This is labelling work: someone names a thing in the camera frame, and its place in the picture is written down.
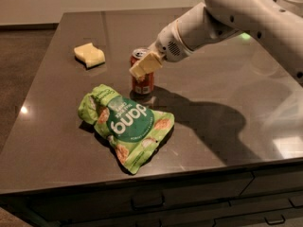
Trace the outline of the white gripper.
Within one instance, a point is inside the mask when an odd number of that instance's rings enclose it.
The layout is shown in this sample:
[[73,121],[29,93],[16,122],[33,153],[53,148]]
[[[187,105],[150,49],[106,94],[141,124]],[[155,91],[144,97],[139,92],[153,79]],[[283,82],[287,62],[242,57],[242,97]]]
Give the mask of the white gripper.
[[130,69],[131,75],[136,79],[160,69],[161,60],[178,62],[193,53],[181,39],[177,21],[168,24],[160,31],[156,40],[149,46],[149,50],[153,52],[144,55]]

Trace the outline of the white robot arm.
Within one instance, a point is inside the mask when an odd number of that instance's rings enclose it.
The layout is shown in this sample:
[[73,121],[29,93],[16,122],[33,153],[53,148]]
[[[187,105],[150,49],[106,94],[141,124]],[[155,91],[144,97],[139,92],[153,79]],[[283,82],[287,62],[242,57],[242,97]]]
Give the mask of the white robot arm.
[[163,61],[181,61],[205,45],[245,32],[302,83],[302,24],[302,17],[273,0],[204,0],[164,27],[130,73],[140,79]]

